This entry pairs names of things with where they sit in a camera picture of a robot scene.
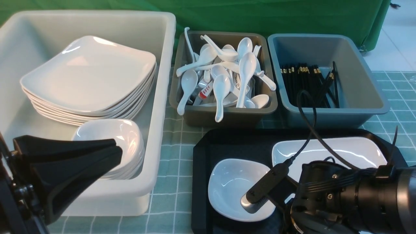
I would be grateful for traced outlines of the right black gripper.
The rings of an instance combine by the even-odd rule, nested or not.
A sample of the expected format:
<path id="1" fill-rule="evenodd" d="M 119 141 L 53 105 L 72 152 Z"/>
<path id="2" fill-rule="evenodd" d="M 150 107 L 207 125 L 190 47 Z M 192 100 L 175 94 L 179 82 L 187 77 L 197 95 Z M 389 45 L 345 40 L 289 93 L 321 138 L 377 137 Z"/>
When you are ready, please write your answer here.
<path id="1" fill-rule="evenodd" d="M 358 234 L 348 225 L 354 205 L 342 205 L 342 192 L 358 178 L 358 171 L 329 161 L 302 165 L 295 193 L 285 211 L 284 234 Z"/>

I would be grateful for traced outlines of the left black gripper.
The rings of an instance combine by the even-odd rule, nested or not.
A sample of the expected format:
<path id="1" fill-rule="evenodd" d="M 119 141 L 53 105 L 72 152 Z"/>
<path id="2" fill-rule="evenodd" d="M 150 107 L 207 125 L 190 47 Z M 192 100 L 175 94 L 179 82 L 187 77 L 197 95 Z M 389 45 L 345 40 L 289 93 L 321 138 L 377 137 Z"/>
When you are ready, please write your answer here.
<path id="1" fill-rule="evenodd" d="M 114 139 L 64 141 L 1 137 L 1 233 L 48 234 L 79 195 L 120 164 Z M 60 155 L 47 161 L 46 156 Z"/>

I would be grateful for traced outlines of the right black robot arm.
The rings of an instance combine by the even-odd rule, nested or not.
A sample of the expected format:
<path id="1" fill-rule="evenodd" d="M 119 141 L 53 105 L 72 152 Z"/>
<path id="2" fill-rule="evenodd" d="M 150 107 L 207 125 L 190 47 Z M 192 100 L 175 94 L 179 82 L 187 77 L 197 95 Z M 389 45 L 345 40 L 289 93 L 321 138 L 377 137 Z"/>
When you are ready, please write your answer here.
<path id="1" fill-rule="evenodd" d="M 414 166 L 355 170 L 313 161 L 302 169 L 284 214 L 283 233 L 415 233 Z"/>

